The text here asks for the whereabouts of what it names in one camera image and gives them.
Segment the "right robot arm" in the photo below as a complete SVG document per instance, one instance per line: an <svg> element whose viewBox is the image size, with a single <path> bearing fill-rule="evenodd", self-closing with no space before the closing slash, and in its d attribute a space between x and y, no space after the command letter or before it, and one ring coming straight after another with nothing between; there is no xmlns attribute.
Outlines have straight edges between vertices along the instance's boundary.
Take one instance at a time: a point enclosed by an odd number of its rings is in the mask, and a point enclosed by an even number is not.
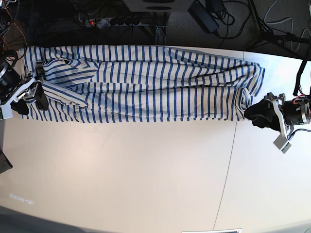
<svg viewBox="0 0 311 233"><path fill-rule="evenodd" d="M16 24L17 16L12 16L7 8L8 0L0 2L0 119L13 117L13 112L28 115L27 101L34 100L38 110L47 111L49 102L43 90L43 79L33 73L19 75L14 67L18 61L25 57L19 56L15 50L9 49L4 36L15 27L25 35Z"/></svg>

